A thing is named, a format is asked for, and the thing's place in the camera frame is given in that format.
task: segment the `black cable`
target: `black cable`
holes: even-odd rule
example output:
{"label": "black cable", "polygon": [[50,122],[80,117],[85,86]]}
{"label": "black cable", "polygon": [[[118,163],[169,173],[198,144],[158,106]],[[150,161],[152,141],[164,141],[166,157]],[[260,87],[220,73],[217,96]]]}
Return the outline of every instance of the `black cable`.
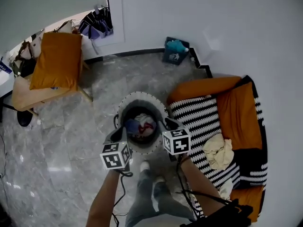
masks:
{"label": "black cable", "polygon": [[1,139],[3,141],[3,151],[4,151],[4,155],[5,155],[5,163],[4,163],[4,174],[3,176],[0,178],[1,179],[1,182],[2,182],[2,185],[3,185],[3,190],[4,190],[4,193],[5,193],[5,199],[6,199],[6,205],[8,207],[8,212],[9,212],[9,201],[8,201],[8,196],[6,194],[6,190],[5,190],[5,186],[4,186],[4,182],[3,182],[3,177],[6,175],[6,162],[7,162],[7,155],[8,153],[5,151],[5,143],[4,143],[4,139],[2,137],[2,135],[0,134],[1,136]]}
{"label": "black cable", "polygon": [[192,205],[190,199],[189,199],[188,196],[186,195],[186,192],[187,192],[187,191],[185,190],[185,188],[184,188],[184,186],[183,186],[181,177],[180,177],[179,172],[178,172],[179,166],[180,166],[180,162],[181,162],[181,159],[182,159],[182,155],[179,156],[178,161],[177,161],[177,167],[176,167],[177,176],[178,176],[178,179],[179,179],[179,181],[180,181],[181,188],[182,188],[182,191],[181,191],[181,192],[183,193],[183,195],[184,195],[184,197],[185,197],[187,203],[189,204],[189,206],[190,206],[191,209],[193,210],[193,212],[194,212],[196,218],[198,219],[198,218],[200,218],[200,217],[197,215],[197,213],[199,213],[200,211],[197,210],[197,209]]}
{"label": "black cable", "polygon": [[[123,184],[123,177],[132,177],[133,176],[133,173],[132,172],[127,172],[127,173],[124,173],[122,172],[121,170],[115,170],[117,171],[118,173],[120,173],[122,176],[120,177],[120,181],[121,181],[121,185],[122,185],[122,188],[123,188],[123,195],[117,200],[117,202],[114,204],[114,207],[123,199],[123,197],[126,195],[126,190],[125,190],[125,187],[124,187],[124,184]],[[114,216],[114,220],[115,220],[115,223],[117,225],[117,227],[119,227],[119,220],[117,218],[117,216],[125,216],[125,215],[120,215],[120,214],[114,214],[112,213],[112,215]]]}

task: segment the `laundry basket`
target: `laundry basket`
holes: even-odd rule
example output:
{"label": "laundry basket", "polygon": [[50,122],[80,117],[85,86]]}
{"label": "laundry basket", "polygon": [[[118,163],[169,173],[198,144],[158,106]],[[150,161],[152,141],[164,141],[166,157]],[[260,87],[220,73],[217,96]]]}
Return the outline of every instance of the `laundry basket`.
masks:
{"label": "laundry basket", "polygon": [[[115,116],[116,127],[121,127],[129,118],[132,118],[134,114],[138,114],[139,112],[150,115],[156,123],[168,117],[167,109],[159,99],[145,92],[133,92],[120,103],[117,115]],[[162,136],[158,127],[144,141],[138,142],[128,137],[128,146],[141,154],[153,152],[161,143]]]}

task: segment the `jeans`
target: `jeans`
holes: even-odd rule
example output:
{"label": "jeans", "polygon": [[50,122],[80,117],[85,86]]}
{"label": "jeans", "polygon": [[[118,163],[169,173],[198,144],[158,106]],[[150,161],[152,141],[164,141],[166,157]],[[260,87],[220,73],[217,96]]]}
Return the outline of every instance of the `jeans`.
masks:
{"label": "jeans", "polygon": [[133,227],[143,219],[161,214],[170,214],[177,217],[194,220],[192,212],[186,206],[174,200],[164,182],[156,183],[154,197],[158,202],[159,212],[152,206],[152,177],[150,170],[140,173],[137,193],[134,204],[128,212],[126,227]]}

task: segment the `sofa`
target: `sofa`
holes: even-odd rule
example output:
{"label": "sofa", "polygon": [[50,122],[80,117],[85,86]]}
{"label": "sofa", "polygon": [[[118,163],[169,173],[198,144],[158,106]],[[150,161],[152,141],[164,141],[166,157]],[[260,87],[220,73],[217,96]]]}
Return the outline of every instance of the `sofa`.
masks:
{"label": "sofa", "polygon": [[[232,179],[231,200],[250,205],[256,222],[262,210],[267,180],[267,142],[260,100],[249,76],[193,80],[179,84],[168,96],[173,118],[191,133],[193,163],[219,189]],[[214,170],[203,152],[213,135],[232,140],[233,161],[225,170]],[[203,214],[194,198],[196,209]]]}

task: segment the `person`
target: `person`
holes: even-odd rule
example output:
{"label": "person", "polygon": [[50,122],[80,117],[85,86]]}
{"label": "person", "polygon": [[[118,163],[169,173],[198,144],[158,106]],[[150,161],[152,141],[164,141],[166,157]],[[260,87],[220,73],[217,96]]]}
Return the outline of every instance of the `person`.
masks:
{"label": "person", "polygon": [[[192,191],[220,198],[214,185],[194,165],[187,155],[183,156],[180,166]],[[90,207],[86,227],[109,227],[118,181],[119,173],[115,170],[110,170]],[[189,224],[191,223],[190,221],[195,220],[192,211],[188,207],[172,198],[163,177],[156,178],[154,187],[154,197],[159,207],[159,211],[156,212],[151,199],[152,184],[150,165],[147,161],[143,161],[140,166],[135,201],[126,218],[126,227],[180,226],[182,224]],[[222,203],[205,196],[196,195],[196,198],[206,216],[223,207]]]}

